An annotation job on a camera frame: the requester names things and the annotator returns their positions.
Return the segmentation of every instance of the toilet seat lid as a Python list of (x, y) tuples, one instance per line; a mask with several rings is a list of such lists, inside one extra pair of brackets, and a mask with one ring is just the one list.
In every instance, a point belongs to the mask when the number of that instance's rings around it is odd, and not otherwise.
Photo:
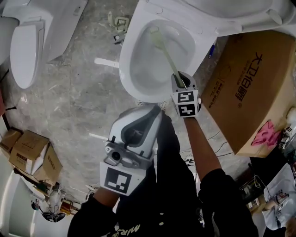
[(10, 47), (13, 77), (21, 88), (35, 80), (43, 49), (44, 25), (41, 21), (26, 22), (15, 28)]

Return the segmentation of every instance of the marble floor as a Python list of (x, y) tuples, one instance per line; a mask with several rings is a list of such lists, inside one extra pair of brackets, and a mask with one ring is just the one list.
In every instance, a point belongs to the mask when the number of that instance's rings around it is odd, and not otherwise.
[[(29, 129), (48, 137), (63, 165), (60, 184), (79, 201), (85, 200), (86, 184), (99, 186), (99, 162), (105, 157), (104, 142), (90, 136), (107, 137), (112, 122), (124, 110), (135, 107), (134, 99), (123, 88), (118, 69), (97, 65), (96, 57), (118, 61), (120, 45), (112, 43), (114, 29), (107, 14), (131, 18), (137, 0), (88, 0), (73, 37), (64, 54), (51, 61), (40, 78), (29, 89), (20, 89), (11, 73), (1, 83), (6, 107), (16, 110), (6, 112), (11, 126)], [(217, 63), (226, 38), (220, 38), (214, 55), (205, 59), (194, 78), (202, 92)], [(0, 68), (3, 75), (9, 60)], [(172, 103), (166, 110), (171, 116), (178, 135), (182, 154), (190, 156), (190, 144), (182, 119), (178, 118)], [(219, 128), (202, 108), (198, 121), (210, 138)], [(214, 151), (225, 142), (222, 133), (209, 140)], [(224, 144), (217, 152), (223, 169), (236, 178), (246, 168), (249, 158), (226, 155), (232, 152)]]

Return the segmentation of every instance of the blue object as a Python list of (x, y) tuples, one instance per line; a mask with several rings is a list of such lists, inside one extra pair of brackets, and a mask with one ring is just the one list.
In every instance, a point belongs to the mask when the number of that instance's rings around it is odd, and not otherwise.
[(209, 53), (209, 57), (208, 58), (211, 58), (212, 57), (213, 52), (214, 52), (214, 49), (215, 49), (215, 44), (212, 45), (212, 47), (210, 49), (210, 53)]

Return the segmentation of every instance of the pink cloth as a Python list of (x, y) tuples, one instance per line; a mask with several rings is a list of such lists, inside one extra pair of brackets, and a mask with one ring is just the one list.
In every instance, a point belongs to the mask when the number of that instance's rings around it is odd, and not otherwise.
[(255, 139), (252, 141), (251, 146), (258, 146), (267, 144), (268, 148), (274, 148), (278, 143), (278, 138), (281, 131), (274, 131), (274, 126), (271, 121), (266, 122), (257, 133)]

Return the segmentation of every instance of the white toilet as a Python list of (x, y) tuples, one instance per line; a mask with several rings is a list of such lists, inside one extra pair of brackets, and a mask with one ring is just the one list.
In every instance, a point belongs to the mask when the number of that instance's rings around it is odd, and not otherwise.
[(62, 55), (87, 0), (4, 0), (0, 65), (10, 55), (21, 88), (31, 86), (45, 64)]
[(177, 70), (193, 75), (217, 37), (283, 31), (295, 15), (289, 0), (139, 0), (120, 54), (121, 82), (144, 102), (170, 98), (173, 71), (151, 40), (153, 25), (159, 27)]

